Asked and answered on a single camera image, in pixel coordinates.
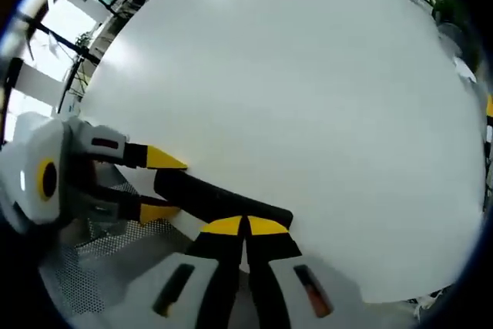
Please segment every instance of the white tabletop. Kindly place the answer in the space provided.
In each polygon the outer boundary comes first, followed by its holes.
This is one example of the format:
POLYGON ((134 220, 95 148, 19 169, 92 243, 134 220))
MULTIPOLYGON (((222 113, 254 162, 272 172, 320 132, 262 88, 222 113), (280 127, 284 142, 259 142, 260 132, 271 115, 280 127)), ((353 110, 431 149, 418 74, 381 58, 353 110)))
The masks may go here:
MULTIPOLYGON (((411 0, 150 0, 82 117, 292 210, 300 249, 367 302, 449 285, 478 233, 478 107, 411 0)), ((152 171, 124 175, 152 189, 152 171)), ((201 222, 174 224, 195 237, 201 222)))

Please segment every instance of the white table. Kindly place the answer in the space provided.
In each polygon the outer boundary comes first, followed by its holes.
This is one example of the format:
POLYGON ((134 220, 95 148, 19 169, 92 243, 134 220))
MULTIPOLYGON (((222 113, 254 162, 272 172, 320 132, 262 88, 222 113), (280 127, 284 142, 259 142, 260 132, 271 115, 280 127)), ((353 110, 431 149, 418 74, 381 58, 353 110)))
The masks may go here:
MULTIPOLYGON (((301 250, 366 302, 452 283, 478 233, 478 107, 411 0, 150 0, 82 117, 292 210, 301 250)), ((153 194, 152 171, 124 175, 153 194)), ((202 223, 174 224, 195 237, 202 223)))

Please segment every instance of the yellow circle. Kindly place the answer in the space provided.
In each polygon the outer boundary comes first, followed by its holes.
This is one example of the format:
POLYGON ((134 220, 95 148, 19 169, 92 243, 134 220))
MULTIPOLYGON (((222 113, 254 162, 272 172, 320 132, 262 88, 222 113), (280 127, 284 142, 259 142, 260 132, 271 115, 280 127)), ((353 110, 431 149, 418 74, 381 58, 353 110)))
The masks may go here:
POLYGON ((54 191, 48 191, 46 187, 46 174, 49 169, 55 169, 55 182, 56 182, 56 167, 51 158, 45 158, 38 166, 38 173, 36 175, 36 188, 38 190, 38 195, 43 201, 49 200, 54 191))

